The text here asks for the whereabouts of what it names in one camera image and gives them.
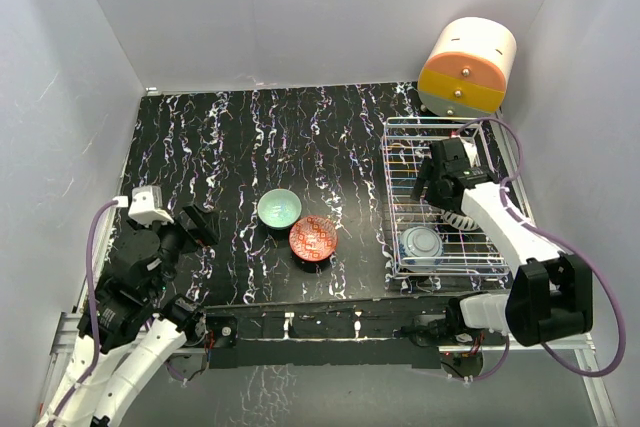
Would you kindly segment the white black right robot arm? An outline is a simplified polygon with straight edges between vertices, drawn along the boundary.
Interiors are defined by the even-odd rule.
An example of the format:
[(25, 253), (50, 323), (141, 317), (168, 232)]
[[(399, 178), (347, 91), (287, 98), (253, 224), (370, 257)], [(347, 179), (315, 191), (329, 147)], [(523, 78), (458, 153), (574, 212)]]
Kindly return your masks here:
[(490, 170), (471, 163), (459, 137), (437, 140), (412, 194), (467, 216), (487, 235), (513, 275), (508, 293), (452, 300), (447, 335), (466, 344), (481, 330), (512, 334), (523, 346), (586, 333), (593, 326), (593, 276), (586, 261), (533, 231)]

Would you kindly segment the floral cream bowl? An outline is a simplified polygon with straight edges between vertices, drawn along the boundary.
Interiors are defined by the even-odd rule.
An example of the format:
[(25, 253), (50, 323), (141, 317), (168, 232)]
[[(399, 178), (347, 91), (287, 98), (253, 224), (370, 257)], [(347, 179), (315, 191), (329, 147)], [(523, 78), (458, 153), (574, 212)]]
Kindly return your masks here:
[(465, 139), (462, 140), (463, 147), (465, 153), (468, 157), (469, 163), (472, 167), (478, 167), (480, 165), (479, 155), (477, 147), (474, 143), (467, 141)]

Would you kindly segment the white bowl black striped outside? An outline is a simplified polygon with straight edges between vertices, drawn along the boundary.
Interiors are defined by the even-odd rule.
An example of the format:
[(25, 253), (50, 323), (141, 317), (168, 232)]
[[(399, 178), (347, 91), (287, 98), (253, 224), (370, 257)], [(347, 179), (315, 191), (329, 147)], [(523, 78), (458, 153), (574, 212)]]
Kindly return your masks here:
[(453, 211), (445, 211), (441, 214), (445, 223), (456, 230), (471, 232), (479, 229), (479, 225), (469, 216), (461, 215)]

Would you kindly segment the red patterned bowl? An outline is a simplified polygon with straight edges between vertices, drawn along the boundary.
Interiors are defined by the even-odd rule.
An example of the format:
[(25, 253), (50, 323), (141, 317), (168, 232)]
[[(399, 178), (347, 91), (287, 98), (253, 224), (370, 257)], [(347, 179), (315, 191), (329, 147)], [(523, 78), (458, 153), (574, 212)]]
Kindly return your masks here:
[(309, 215), (298, 220), (290, 229), (292, 252), (307, 262), (321, 262), (336, 250), (338, 234), (334, 223), (326, 218)]

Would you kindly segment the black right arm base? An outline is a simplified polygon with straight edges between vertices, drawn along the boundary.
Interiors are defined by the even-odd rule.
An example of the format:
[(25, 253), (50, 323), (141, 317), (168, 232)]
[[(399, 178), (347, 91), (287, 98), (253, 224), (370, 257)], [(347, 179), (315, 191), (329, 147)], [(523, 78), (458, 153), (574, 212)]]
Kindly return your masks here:
[(393, 331), (393, 337), (406, 338), (419, 347), (457, 345), (466, 354), (477, 354), (483, 347), (503, 346), (504, 338), (487, 329), (465, 326), (450, 317), (420, 314)]

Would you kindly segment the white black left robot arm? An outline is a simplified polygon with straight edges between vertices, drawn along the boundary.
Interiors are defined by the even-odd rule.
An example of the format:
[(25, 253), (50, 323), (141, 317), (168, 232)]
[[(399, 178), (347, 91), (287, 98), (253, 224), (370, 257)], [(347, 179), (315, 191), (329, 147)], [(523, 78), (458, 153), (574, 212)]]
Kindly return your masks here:
[(177, 219), (152, 212), (145, 224), (130, 212), (132, 236), (112, 261), (113, 272), (89, 279), (87, 306), (71, 359), (41, 426), (117, 426), (144, 386), (183, 346), (206, 334), (205, 313), (177, 294), (159, 303), (185, 255), (220, 239), (220, 216), (195, 205)]

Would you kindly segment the blue white patterned bowl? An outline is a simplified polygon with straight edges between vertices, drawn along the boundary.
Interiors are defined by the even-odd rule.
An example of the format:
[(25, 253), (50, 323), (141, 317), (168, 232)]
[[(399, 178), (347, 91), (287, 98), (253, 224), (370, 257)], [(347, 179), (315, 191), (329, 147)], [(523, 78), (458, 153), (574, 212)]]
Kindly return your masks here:
[(415, 226), (401, 233), (399, 251), (404, 264), (431, 268), (442, 261), (444, 245), (440, 235), (432, 228)]

